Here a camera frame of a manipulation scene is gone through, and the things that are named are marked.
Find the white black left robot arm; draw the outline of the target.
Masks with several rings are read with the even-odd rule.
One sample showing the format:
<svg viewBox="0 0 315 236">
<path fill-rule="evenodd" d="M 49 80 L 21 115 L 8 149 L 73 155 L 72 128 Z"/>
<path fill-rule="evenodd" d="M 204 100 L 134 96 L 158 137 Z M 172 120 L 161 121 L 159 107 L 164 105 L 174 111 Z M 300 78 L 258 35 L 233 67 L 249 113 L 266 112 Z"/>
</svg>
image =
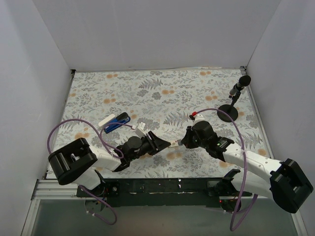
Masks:
<svg viewBox="0 0 315 236">
<path fill-rule="evenodd" d="M 128 168 L 131 161 L 145 154 L 153 156 L 169 146 L 169 141 L 150 131 L 141 138 L 132 136 L 123 145 L 118 146 L 116 158 L 103 149 L 89 145 L 86 139 L 79 138 L 51 153 L 48 161 L 60 185 L 82 185 L 93 196 L 98 197 L 104 193 L 105 185 L 101 182 L 96 168 L 120 172 Z"/>
</svg>

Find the white staple box sleeve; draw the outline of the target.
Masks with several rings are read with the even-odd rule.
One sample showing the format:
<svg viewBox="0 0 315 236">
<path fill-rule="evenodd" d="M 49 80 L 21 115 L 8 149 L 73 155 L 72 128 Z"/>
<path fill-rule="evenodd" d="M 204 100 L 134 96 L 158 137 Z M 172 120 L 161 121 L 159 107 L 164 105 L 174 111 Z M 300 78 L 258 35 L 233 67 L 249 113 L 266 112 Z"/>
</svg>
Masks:
<svg viewBox="0 0 315 236">
<path fill-rule="evenodd" d="M 106 118 L 104 118 L 102 121 L 100 121 L 98 123 L 99 127 L 103 127 L 105 124 L 109 123 L 110 121 L 112 121 L 115 118 L 115 114 L 110 114 L 109 116 L 107 116 Z"/>
</svg>

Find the blue black stapler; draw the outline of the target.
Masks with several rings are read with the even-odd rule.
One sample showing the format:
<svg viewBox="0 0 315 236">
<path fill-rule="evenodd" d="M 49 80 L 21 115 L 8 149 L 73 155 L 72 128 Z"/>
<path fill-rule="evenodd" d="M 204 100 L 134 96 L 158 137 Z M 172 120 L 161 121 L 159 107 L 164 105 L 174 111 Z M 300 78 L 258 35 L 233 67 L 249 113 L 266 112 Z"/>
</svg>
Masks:
<svg viewBox="0 0 315 236">
<path fill-rule="evenodd" d="M 118 116 L 115 116 L 114 118 L 112 118 L 111 120 L 109 120 L 104 127 L 104 132 L 106 134 L 118 129 L 119 127 L 122 126 L 122 124 L 127 124 L 129 123 L 131 120 L 130 116 L 128 115 L 128 113 L 123 112 Z"/>
</svg>

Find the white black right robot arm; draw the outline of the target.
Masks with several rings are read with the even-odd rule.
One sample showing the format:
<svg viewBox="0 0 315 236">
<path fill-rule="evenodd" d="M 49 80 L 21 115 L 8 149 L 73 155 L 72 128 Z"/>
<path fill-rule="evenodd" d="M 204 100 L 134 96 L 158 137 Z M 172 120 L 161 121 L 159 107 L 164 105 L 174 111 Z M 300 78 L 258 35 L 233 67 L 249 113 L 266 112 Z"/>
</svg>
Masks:
<svg viewBox="0 0 315 236">
<path fill-rule="evenodd" d="M 219 137 L 207 121 L 187 127 L 181 143 L 189 149 L 204 148 L 211 157 L 243 168 L 241 173 L 223 182 L 227 195 L 244 190 L 296 213 L 314 190 L 296 161 L 290 158 L 280 161 L 245 151 L 233 140 Z"/>
</svg>

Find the white staple box tray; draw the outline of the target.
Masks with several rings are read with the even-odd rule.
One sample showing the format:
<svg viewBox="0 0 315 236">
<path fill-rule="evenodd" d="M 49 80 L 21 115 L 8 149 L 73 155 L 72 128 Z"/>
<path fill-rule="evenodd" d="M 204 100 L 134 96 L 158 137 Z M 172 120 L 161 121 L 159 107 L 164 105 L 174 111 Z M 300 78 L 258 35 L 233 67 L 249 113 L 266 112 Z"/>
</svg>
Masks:
<svg viewBox="0 0 315 236">
<path fill-rule="evenodd" d="M 169 146 L 169 148 L 175 148 L 175 147 L 179 147 L 182 145 L 181 140 L 172 140 L 170 141 L 171 145 Z"/>
</svg>

